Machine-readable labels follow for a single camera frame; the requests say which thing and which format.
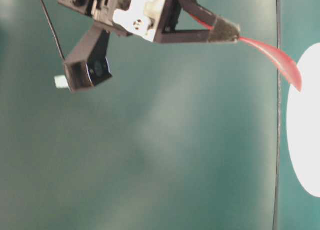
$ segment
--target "white circle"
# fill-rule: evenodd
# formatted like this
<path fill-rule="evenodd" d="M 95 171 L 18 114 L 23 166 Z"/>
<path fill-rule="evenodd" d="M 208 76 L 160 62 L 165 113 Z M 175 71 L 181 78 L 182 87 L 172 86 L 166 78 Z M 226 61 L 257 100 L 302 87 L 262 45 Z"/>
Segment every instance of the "white circle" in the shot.
<path fill-rule="evenodd" d="M 320 43 L 301 56 L 302 91 L 290 87 L 287 136 L 294 171 L 304 189 L 320 197 Z"/>

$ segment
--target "teal backdrop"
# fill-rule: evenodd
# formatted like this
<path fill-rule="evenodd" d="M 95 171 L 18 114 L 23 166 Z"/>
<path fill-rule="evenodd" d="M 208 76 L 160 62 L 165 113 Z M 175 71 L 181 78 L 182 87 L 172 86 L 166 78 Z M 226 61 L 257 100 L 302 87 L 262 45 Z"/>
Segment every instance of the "teal backdrop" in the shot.
<path fill-rule="evenodd" d="M 199 1 L 244 36 L 277 44 L 276 0 Z M 92 20 L 45 2 L 68 53 Z M 199 26 L 183 14 L 181 27 Z M 290 51 L 291 35 L 284 48 L 297 58 L 304 48 Z M 272 229 L 272 63 L 243 43 L 157 45 L 115 35 L 108 58 L 110 81 L 57 90 L 62 62 L 39 0 L 0 0 L 0 228 Z M 317 208 L 283 149 L 279 223 L 293 229 L 290 214 Z M 319 224 L 314 212 L 308 224 Z"/>

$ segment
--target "white connector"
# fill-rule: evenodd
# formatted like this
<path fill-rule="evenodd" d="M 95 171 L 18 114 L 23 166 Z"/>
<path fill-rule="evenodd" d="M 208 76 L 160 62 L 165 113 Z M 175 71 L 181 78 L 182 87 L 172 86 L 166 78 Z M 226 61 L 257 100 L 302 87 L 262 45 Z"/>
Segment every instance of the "white connector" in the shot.
<path fill-rule="evenodd" d="M 55 76 L 54 81 L 55 81 L 55 86 L 58 89 L 69 88 L 68 80 L 65 75 Z"/>

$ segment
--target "black wire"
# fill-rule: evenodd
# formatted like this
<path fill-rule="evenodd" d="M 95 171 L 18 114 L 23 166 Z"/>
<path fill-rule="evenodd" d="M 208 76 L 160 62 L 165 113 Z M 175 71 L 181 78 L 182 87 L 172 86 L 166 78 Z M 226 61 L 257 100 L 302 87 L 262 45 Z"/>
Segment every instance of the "black wire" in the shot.
<path fill-rule="evenodd" d="M 49 16 L 48 10 L 47 10 L 47 8 L 46 8 L 45 2 L 44 2 L 44 0 L 40 0 L 40 1 L 41 1 L 41 5 L 42 5 L 42 8 L 43 8 L 45 17 L 46 17 L 46 19 L 48 20 L 49 26 L 50 26 L 51 31 L 52 31 L 52 33 L 53 33 L 53 37 L 54 37 L 54 39 L 55 39 L 56 46 L 58 47 L 60 56 L 61 56 L 61 58 L 62 58 L 63 60 L 65 60 L 65 56 L 64 56 L 64 53 L 63 53 L 63 51 L 62 51 L 59 38 L 58 38 L 57 33 L 56 33 L 56 30 L 55 30 L 55 28 L 54 28 L 54 26 L 53 26 L 53 24 L 52 24 L 52 21 L 51 21 L 51 18 L 50 18 L 50 16 Z"/>

